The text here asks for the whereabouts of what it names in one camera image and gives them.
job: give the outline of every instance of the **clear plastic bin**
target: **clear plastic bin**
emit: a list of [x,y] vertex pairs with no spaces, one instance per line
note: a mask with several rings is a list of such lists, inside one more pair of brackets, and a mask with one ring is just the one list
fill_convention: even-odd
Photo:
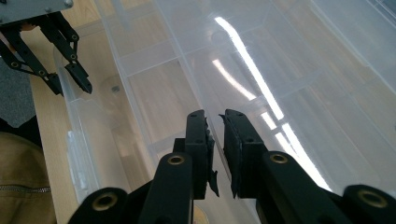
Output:
[[[357,8],[373,22],[382,18],[384,32],[373,38],[388,41],[364,49],[319,13],[327,1],[95,2],[104,26],[78,30],[92,95],[57,61],[80,200],[99,188],[133,190],[149,181],[174,139],[184,137],[187,115],[200,108],[219,170],[220,198],[209,190],[196,201],[210,223],[258,222],[254,202],[231,194],[221,153],[226,108],[247,114],[270,150],[292,155],[321,187],[342,194],[362,183],[396,197],[396,81],[387,73],[396,65],[377,63],[396,52],[396,29],[371,1]],[[370,20],[354,22],[361,35],[372,32]]]

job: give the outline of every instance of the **wooden surface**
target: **wooden surface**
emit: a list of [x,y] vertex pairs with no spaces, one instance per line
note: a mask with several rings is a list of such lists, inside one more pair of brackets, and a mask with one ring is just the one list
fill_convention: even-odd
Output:
[[[92,0],[75,0],[71,9],[63,11],[72,27],[98,21]],[[39,29],[22,32],[22,37],[49,72],[55,72],[53,45]],[[67,162],[66,134],[70,131],[64,98],[54,95],[41,78],[31,78],[35,111],[43,142],[58,223],[67,223],[78,204]]]

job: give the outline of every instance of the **brass screw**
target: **brass screw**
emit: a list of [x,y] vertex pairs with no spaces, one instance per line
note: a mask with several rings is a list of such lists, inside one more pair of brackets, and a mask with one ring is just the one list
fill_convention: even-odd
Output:
[[384,208],[388,206],[388,202],[384,197],[370,190],[361,189],[358,191],[358,196],[364,203],[372,207]]
[[118,197],[113,192],[106,192],[101,194],[92,203],[92,208],[95,211],[106,211],[117,203]]

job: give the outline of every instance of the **brown jacket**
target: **brown jacket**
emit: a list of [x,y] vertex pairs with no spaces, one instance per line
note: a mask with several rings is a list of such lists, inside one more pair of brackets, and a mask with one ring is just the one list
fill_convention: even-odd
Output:
[[0,133],[0,224],[56,223],[49,186],[42,150]]

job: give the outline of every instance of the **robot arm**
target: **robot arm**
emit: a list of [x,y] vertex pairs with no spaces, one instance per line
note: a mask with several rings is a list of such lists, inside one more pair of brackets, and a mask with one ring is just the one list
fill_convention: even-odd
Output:
[[70,76],[85,92],[91,93],[92,85],[88,80],[88,74],[78,62],[78,34],[59,11],[71,6],[73,2],[69,0],[2,0],[0,2],[0,33],[9,46],[19,54],[17,57],[3,41],[0,41],[1,57],[12,69],[41,77],[55,94],[63,94],[58,75],[46,70],[23,42],[20,32],[26,23],[39,26],[48,41],[69,61],[65,68]]

